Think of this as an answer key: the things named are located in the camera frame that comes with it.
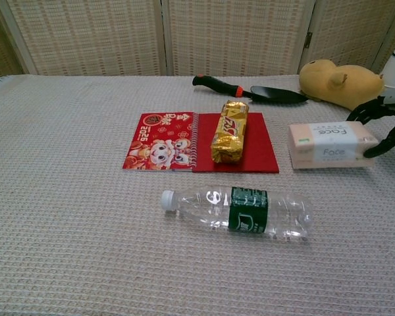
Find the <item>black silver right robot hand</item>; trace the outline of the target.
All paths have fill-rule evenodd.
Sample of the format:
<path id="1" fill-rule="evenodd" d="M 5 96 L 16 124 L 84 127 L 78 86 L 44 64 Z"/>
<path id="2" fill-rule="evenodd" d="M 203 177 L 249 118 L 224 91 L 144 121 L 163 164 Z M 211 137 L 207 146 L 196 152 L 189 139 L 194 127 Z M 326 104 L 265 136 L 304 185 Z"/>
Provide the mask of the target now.
<path id="1" fill-rule="evenodd" d="M 358 105 L 351 111 L 346 120 L 367 124 L 370 120 L 391 116 L 395 117 L 395 103 L 389 103 L 385 101 L 384 96 L 378 96 L 376 99 Z M 395 127 L 378 145 L 364 151 L 363 156 L 368 159 L 375 158 L 390 151 L 393 147 L 395 147 Z"/>

